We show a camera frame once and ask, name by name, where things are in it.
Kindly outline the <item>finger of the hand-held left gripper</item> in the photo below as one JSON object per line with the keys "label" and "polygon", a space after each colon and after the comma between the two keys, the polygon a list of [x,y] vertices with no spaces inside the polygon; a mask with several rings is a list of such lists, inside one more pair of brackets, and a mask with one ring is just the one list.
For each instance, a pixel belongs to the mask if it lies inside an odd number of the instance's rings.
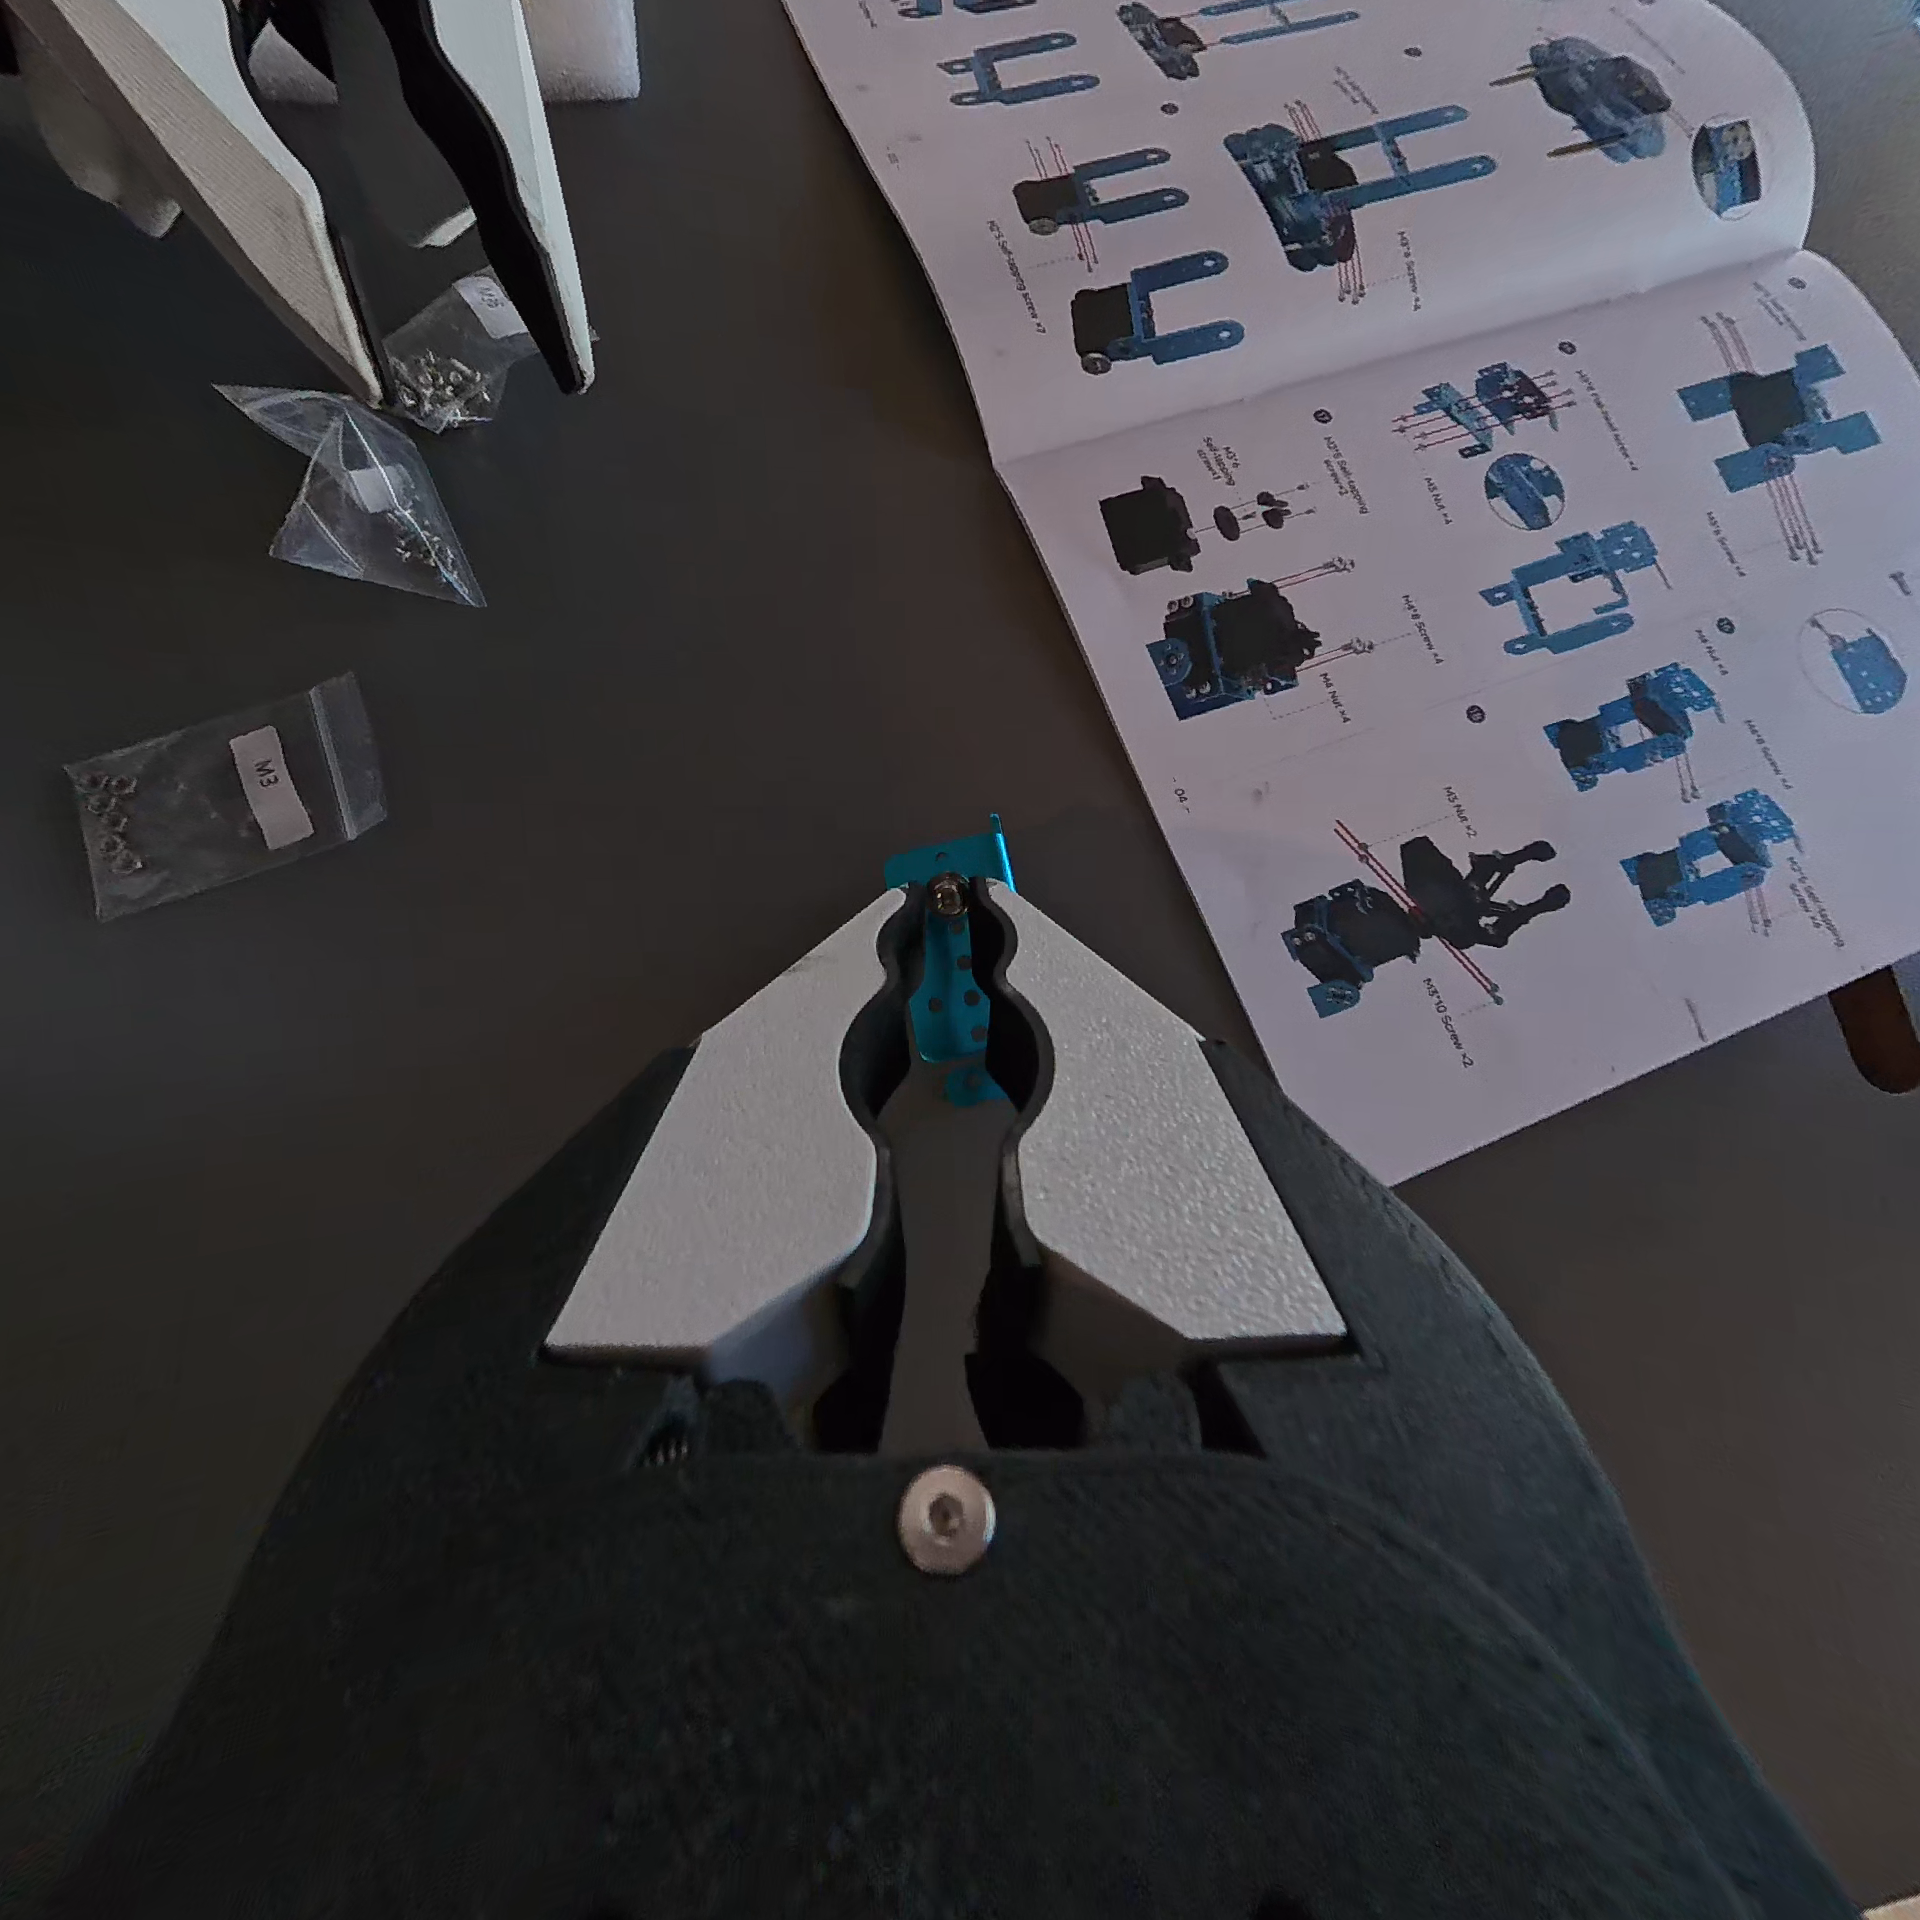
{"label": "finger of the hand-held left gripper", "polygon": [[361,392],[384,406],[342,245],[315,165],[253,104],[228,0],[34,0],[34,40],[150,165],[150,184],[253,275],[260,306]]}
{"label": "finger of the hand-held left gripper", "polygon": [[585,392],[593,306],[523,0],[371,0],[371,18],[384,32],[408,120],[454,165],[480,217],[496,285],[511,291],[558,390]]}

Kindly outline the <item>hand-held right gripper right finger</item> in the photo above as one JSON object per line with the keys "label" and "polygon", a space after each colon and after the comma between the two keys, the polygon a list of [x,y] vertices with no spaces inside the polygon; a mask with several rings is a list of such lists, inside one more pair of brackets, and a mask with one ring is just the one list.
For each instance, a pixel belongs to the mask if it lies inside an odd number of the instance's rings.
{"label": "hand-held right gripper right finger", "polygon": [[1016,1353],[1329,1353],[1347,1318],[1201,1037],[1013,882],[973,882],[973,928],[1000,934],[994,1037],[1034,1043],[1000,1145],[1000,1233],[1034,1283]]}

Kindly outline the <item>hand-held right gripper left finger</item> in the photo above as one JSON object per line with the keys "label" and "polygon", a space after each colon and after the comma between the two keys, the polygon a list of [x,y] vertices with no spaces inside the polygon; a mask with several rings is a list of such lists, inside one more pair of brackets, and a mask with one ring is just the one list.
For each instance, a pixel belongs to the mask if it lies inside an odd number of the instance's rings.
{"label": "hand-held right gripper left finger", "polygon": [[922,910],[889,882],[691,1043],[546,1353],[840,1362],[823,1287],[889,1212],[880,1111],[903,1090],[903,934]]}

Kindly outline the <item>small clear screw bag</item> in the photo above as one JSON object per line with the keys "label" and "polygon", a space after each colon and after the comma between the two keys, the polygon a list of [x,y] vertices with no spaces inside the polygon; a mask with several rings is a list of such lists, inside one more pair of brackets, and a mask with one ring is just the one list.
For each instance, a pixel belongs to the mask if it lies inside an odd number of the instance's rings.
{"label": "small clear screw bag", "polygon": [[418,431],[496,418],[503,369],[534,366],[536,340],[523,330],[496,267],[454,275],[408,330],[384,330],[393,410]]}

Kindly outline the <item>blue metal bracket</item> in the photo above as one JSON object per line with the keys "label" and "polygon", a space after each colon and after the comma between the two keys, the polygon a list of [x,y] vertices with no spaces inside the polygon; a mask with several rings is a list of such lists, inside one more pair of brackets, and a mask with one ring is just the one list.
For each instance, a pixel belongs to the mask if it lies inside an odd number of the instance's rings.
{"label": "blue metal bracket", "polygon": [[[944,836],[930,848],[889,848],[882,857],[882,882],[922,882],[930,879],[994,879],[1013,882],[1013,842],[1000,842],[1000,819],[989,819],[989,836]],[[973,934],[969,914],[939,914],[930,910],[930,956],[922,956],[922,993],[912,993],[912,1037],[922,1037],[922,1058],[953,1070],[944,1093],[953,1104],[989,1104],[989,993],[973,993]]]}

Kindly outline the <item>dark desk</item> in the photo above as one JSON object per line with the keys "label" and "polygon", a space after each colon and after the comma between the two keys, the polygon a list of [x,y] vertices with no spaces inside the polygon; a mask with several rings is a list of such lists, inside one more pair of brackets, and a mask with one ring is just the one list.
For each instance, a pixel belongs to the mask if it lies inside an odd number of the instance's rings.
{"label": "dark desk", "polygon": [[[489,608],[282,566],[315,366],[0,111],[0,1911],[41,1920],[393,1307],[629,1070],[1000,812],[1260,1055],[772,0],[558,111],[600,390],[426,468]],[[361,676],[384,827],[102,928],[62,763]],[[1920,1104],[1801,1004],[1403,1190],[1852,1904],[1920,1874]]]}

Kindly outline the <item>white foam block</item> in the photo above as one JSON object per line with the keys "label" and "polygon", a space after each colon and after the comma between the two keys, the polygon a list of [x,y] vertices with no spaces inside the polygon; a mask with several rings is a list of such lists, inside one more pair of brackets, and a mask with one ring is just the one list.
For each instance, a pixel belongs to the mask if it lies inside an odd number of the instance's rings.
{"label": "white foam block", "polygon": [[[475,194],[454,165],[408,128],[393,55],[382,32],[342,52],[342,89],[328,74],[328,25],[342,25],[339,0],[282,0],[253,25],[253,89],[285,146],[339,137],[342,184],[382,212],[382,228],[410,256],[443,256],[475,228]],[[523,0],[536,104],[629,104],[640,89],[640,18],[629,0]],[[128,212],[140,238],[179,228],[179,194],[119,146],[119,128],[52,68],[52,52],[25,40],[25,25],[0,10],[0,68],[25,86],[25,120],[62,173],[110,212]]]}

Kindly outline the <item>flat clear nut bag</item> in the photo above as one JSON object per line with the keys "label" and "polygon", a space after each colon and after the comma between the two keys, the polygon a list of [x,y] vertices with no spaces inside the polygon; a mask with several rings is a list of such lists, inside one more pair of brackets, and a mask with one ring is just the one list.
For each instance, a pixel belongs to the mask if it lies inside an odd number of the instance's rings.
{"label": "flat clear nut bag", "polygon": [[192,902],[384,819],[351,676],[68,763],[91,914]]}

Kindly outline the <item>brown rounded object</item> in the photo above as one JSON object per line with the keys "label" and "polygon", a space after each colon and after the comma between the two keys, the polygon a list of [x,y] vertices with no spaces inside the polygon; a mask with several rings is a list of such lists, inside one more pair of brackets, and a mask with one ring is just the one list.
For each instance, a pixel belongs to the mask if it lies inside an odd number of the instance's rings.
{"label": "brown rounded object", "polygon": [[1908,1028],[1908,1004],[1902,1004],[1898,969],[1868,969],[1868,976],[1840,983],[1824,1014],[1840,1014],[1840,1037],[1841,1037],[1852,1070],[1874,1093],[1908,1093],[1920,1090],[1920,1028]]}

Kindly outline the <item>open instruction manual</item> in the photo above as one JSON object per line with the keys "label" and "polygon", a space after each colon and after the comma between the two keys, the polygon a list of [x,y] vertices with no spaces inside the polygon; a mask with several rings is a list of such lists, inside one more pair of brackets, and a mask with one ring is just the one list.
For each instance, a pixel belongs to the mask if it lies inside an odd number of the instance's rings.
{"label": "open instruction manual", "polygon": [[791,0],[1378,1179],[1920,954],[1920,369],[1711,0]]}

